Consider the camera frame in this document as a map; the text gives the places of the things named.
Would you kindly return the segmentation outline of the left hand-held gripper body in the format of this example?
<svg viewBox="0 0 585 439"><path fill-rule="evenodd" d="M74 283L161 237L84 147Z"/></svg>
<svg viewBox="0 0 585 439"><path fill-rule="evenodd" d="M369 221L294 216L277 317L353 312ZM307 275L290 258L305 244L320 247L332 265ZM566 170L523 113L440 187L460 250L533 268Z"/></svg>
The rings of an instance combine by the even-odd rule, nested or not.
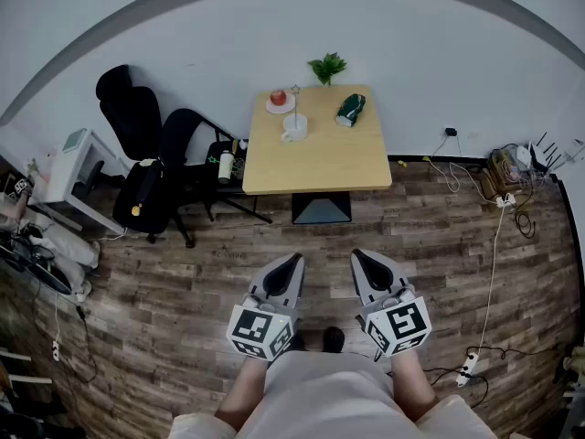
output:
<svg viewBox="0 0 585 439"><path fill-rule="evenodd" d="M300 297L284 294L262 297L247 292L233 306L226 337L239 353L255 359L276 360L296 334Z"/></svg>

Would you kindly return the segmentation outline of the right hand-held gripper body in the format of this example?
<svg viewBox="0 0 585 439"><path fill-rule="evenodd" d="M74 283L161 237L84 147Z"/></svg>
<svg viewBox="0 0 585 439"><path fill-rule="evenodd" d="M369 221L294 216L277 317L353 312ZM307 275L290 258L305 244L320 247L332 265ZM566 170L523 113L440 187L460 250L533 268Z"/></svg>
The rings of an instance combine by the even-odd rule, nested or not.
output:
<svg viewBox="0 0 585 439"><path fill-rule="evenodd" d="M418 347L432 331L424 299L412 285L365 305L360 325L386 358Z"/></svg>

